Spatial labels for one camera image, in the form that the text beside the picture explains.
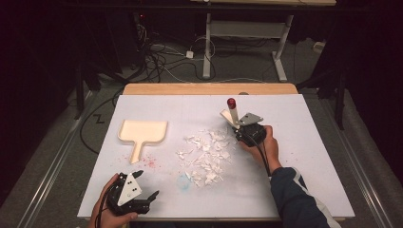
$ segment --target gray floor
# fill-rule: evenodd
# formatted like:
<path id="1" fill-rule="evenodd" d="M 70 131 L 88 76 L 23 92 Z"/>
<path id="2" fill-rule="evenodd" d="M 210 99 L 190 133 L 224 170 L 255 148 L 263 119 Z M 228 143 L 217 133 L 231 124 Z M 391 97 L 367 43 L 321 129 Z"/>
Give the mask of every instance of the gray floor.
<path id="1" fill-rule="evenodd" d="M 188 48 L 177 44 L 167 44 L 174 49 L 165 51 L 185 53 Z M 315 67 L 319 54 L 311 50 L 314 42 L 307 40 L 298 45 L 287 44 L 282 55 L 282 63 L 290 83 L 296 84 L 308 79 Z M 228 83 L 277 83 L 270 51 L 277 43 L 268 41 L 262 47 L 239 45 L 234 54 L 234 46 L 217 48 L 213 64 L 216 76 L 212 82 Z M 220 55 L 232 54 L 230 57 Z M 169 62 L 181 59 L 164 55 Z M 202 75 L 201 61 L 194 63 L 198 75 Z M 132 72 L 129 68 L 125 75 Z M 98 105 L 122 88 L 101 76 L 102 89 L 89 92 L 86 99 L 84 117 Z M 165 71 L 162 83 L 203 83 L 197 79 L 194 67 L 186 64 Z M 354 102 L 346 94 L 343 115 L 345 130 L 340 131 L 333 121 L 334 101 L 320 100 L 314 89 L 303 89 L 306 103 L 312 113 L 319 134 L 329 152 L 336 171 L 355 210 L 355 217 L 341 221 L 343 227 L 399 227 L 403 223 L 403 191 L 389 165 L 371 139 L 365 124 L 355 111 Z M 83 127 L 83 137 L 94 150 L 99 151 L 113 114 L 112 102 L 97 109 L 100 122 L 89 116 L 75 121 L 74 94 L 71 106 L 54 122 L 47 135 L 29 161 L 29 164 L 0 209 L 0 227 L 86 227 L 86 221 L 76 218 L 81 200 L 86 191 L 97 155 L 84 147 L 79 129 Z M 268 223 L 178 223 L 177 227 L 278 227 Z"/>

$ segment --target beige dustpan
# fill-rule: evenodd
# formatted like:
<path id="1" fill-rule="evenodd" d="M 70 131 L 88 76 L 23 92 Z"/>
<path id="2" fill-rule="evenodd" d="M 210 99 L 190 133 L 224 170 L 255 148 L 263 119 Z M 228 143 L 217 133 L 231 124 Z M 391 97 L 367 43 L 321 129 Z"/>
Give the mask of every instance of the beige dustpan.
<path id="1" fill-rule="evenodd" d="M 125 120 L 119 132 L 119 139 L 134 143 L 131 163 L 138 162 L 140 152 L 146 143 L 159 143 L 165 136 L 168 122 L 143 122 Z"/>

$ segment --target red cap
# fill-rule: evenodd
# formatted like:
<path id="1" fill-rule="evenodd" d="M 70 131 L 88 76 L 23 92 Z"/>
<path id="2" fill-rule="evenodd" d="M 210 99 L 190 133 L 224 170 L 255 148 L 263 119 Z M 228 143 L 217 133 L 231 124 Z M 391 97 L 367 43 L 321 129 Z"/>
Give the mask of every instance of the red cap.
<path id="1" fill-rule="evenodd" d="M 234 99 L 234 98 L 228 99 L 227 104 L 228 104 L 228 108 L 229 108 L 229 109 L 234 109 L 234 108 L 237 107 L 237 103 L 235 103 L 235 99 Z"/>

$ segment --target person's arm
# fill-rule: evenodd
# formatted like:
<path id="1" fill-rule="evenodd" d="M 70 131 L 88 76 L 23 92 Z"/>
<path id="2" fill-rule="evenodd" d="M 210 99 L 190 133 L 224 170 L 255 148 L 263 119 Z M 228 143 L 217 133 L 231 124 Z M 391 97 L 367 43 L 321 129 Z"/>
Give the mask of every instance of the person's arm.
<path id="1" fill-rule="evenodd" d="M 94 208 L 92 210 L 92 215 L 91 219 L 89 220 L 88 228 L 95 228 L 96 227 L 96 219 L 99 216 L 99 209 L 100 205 L 102 202 L 102 198 L 104 194 L 106 193 L 106 189 L 112 185 L 112 183 L 118 179 L 118 174 L 115 174 L 110 181 L 104 186 L 104 189 L 102 190 L 101 196 L 98 199 L 98 201 L 95 203 Z M 101 215 L 101 224 L 99 224 L 99 227 L 102 228 L 116 228 L 116 227 L 121 227 L 127 223 L 129 223 L 131 220 L 137 218 L 137 213 L 128 213 L 123 216 L 115 216 L 112 214 L 109 209 L 107 209 L 106 204 L 104 203 L 103 205 L 103 212 Z"/>
<path id="2" fill-rule="evenodd" d="M 326 206 L 309 194 L 299 172 L 294 168 L 282 167 L 273 128 L 270 125 L 264 128 L 267 136 L 260 148 L 266 153 L 272 175 L 271 192 L 284 227 L 340 227 Z M 240 146 L 258 163 L 263 164 L 261 154 L 255 146 L 248 147 L 243 142 L 240 142 Z"/>

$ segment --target person's right hand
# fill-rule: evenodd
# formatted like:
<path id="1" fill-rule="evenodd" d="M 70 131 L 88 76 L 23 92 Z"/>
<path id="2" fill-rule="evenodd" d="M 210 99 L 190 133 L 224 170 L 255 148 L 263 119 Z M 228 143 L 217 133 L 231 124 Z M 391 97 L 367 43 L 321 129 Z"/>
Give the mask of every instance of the person's right hand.
<path id="1" fill-rule="evenodd" d="M 259 146 L 261 151 L 266 153 L 270 173 L 273 173 L 273 171 L 281 167 L 281 163 L 278 160 L 278 142 L 273 137 L 273 127 L 271 125 L 265 125 L 264 129 L 266 130 L 266 138 Z M 255 146 L 249 147 L 240 141 L 240 147 L 249 152 L 257 163 L 263 165 L 261 154 Z"/>

